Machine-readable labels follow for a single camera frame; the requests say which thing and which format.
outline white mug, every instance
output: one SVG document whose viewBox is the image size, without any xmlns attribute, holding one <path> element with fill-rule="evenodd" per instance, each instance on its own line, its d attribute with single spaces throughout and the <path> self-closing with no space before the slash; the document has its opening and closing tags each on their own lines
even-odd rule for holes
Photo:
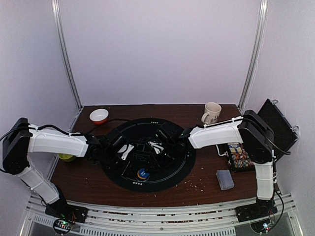
<svg viewBox="0 0 315 236">
<path fill-rule="evenodd" d="M 205 113 L 203 114 L 201 121 L 204 124 L 214 124 L 218 122 L 218 118 L 222 107 L 215 102 L 208 102 L 205 105 Z"/>
</svg>

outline white panel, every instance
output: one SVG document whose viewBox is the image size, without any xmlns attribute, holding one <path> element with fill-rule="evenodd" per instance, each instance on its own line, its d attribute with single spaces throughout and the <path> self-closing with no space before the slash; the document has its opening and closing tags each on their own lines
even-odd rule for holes
<svg viewBox="0 0 315 236">
<path fill-rule="evenodd" d="M 258 71 L 247 109 L 256 111 L 266 98 L 291 125 L 300 126 L 300 140 L 291 156 L 278 162 L 278 179 L 291 192 L 305 235 L 315 235 L 315 4 L 314 1 L 271 1 Z"/>
<path fill-rule="evenodd" d="M 237 103 L 259 8 L 259 0 L 60 0 L 82 103 Z"/>
<path fill-rule="evenodd" d="M 1 135 L 20 117 L 66 129 L 77 113 L 49 0 L 0 1 L 0 110 Z M 52 154 L 32 159 L 45 174 Z M 0 173 L 1 236 L 17 235 L 29 196 L 17 177 Z"/>
</svg>

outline white handle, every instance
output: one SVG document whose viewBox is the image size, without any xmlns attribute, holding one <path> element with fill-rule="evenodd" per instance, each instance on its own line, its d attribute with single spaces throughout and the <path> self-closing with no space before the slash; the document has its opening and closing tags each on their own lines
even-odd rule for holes
<svg viewBox="0 0 315 236">
<path fill-rule="evenodd" d="M 205 113 L 205 114 L 202 115 L 202 118 L 201 118 L 201 122 L 202 122 L 202 123 L 206 123 L 205 120 L 206 120 L 206 118 L 207 118 L 208 115 L 209 115 L 208 113 Z"/>
</svg>

